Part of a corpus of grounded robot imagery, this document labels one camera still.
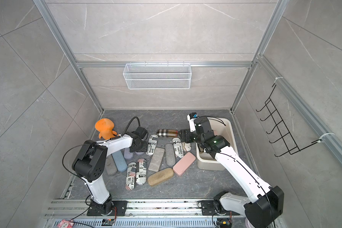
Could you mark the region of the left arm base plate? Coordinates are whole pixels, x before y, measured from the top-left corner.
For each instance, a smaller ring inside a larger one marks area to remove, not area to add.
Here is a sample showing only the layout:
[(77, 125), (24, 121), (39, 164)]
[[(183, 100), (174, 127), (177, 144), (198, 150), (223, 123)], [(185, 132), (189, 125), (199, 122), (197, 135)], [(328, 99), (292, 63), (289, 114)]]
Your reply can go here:
[(124, 216), (127, 209), (128, 201), (126, 200), (115, 200), (106, 201), (104, 204), (98, 204), (92, 202), (87, 216)]

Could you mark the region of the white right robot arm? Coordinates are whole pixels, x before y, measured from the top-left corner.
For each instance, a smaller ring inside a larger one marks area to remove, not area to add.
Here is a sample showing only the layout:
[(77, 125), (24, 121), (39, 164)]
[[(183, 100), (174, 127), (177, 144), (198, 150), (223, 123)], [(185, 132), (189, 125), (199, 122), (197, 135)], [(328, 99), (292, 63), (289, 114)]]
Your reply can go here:
[(240, 159), (223, 136), (214, 134), (208, 117), (190, 113), (187, 119), (189, 129), (179, 132), (181, 141), (196, 143), (198, 149), (209, 154), (233, 176), (247, 195), (243, 198), (221, 192), (213, 199), (215, 213), (235, 212), (246, 217), (254, 228), (274, 225), (283, 213), (284, 192), (261, 179)]

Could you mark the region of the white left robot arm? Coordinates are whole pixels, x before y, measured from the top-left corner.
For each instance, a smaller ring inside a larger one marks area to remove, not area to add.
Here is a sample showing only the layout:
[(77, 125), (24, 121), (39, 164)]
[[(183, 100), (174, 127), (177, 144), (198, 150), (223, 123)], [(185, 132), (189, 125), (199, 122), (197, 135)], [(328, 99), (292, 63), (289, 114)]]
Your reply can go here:
[(80, 178), (87, 186), (91, 197), (88, 216), (91, 215), (91, 210), (102, 216), (115, 211), (111, 194), (103, 180), (107, 157), (126, 148), (130, 152), (146, 152), (147, 142), (144, 138), (147, 135), (148, 132), (141, 127), (139, 118), (134, 116), (119, 136), (97, 142), (87, 140), (78, 145), (80, 150), (72, 163), (72, 169), (65, 170)]

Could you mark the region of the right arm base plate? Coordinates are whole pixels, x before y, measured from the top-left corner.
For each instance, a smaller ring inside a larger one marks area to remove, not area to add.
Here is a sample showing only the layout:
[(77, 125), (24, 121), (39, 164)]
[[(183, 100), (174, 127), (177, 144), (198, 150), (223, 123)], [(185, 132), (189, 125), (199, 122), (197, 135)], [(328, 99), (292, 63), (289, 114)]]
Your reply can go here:
[(237, 216), (238, 213), (234, 211), (226, 211), (218, 206), (214, 200), (201, 200), (198, 202), (198, 207), (201, 209), (203, 216), (221, 215), (221, 216)]

